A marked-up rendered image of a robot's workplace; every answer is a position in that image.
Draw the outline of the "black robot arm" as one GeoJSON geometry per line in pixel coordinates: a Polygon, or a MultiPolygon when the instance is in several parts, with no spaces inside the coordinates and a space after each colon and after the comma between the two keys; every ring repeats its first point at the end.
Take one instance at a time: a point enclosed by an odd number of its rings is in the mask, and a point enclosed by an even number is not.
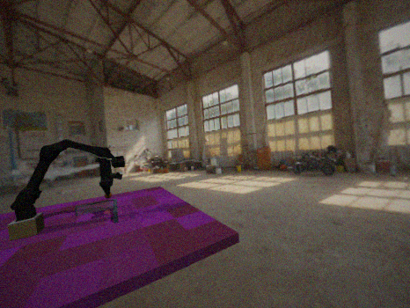
{"type": "Polygon", "coordinates": [[[57,158],[60,152],[74,148],[78,150],[88,151],[94,155],[102,158],[98,158],[95,162],[99,162],[100,170],[110,169],[111,165],[114,168],[125,167],[124,156],[114,157],[108,148],[90,146],[83,143],[64,139],[60,142],[45,145],[40,150],[40,162],[37,164],[36,169],[33,172],[31,179],[26,187],[17,195],[16,201],[11,205],[11,209],[15,210],[17,221],[23,221],[29,218],[33,218],[37,213],[33,204],[37,198],[40,198],[39,185],[42,182],[47,169],[50,164],[57,158]],[[111,158],[111,160],[106,160],[111,158]]]}

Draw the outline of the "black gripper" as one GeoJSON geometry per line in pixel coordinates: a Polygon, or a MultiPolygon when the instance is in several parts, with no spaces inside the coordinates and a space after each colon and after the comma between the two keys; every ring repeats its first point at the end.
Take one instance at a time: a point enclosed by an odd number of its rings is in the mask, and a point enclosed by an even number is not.
{"type": "Polygon", "coordinates": [[[109,196],[110,186],[113,184],[113,179],[110,179],[110,172],[112,172],[111,168],[100,170],[101,181],[99,185],[102,186],[107,196],[109,196]]]}

